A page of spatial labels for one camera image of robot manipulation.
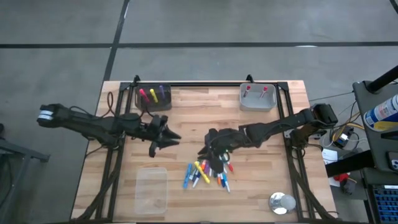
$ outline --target spray can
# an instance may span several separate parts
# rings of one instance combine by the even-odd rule
[[[374,131],[386,131],[398,126],[398,94],[364,114],[364,123]]]

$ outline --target clear plastic container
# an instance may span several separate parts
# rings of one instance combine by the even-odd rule
[[[167,209],[167,170],[163,167],[141,168],[137,173],[136,214],[161,214]]]

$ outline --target gray container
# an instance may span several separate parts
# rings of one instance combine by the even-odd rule
[[[246,97],[243,97],[247,86],[250,86],[251,89]],[[268,90],[261,98],[265,86],[268,87]],[[239,102],[242,111],[268,112],[277,105],[275,86],[271,84],[243,83],[240,87]]]

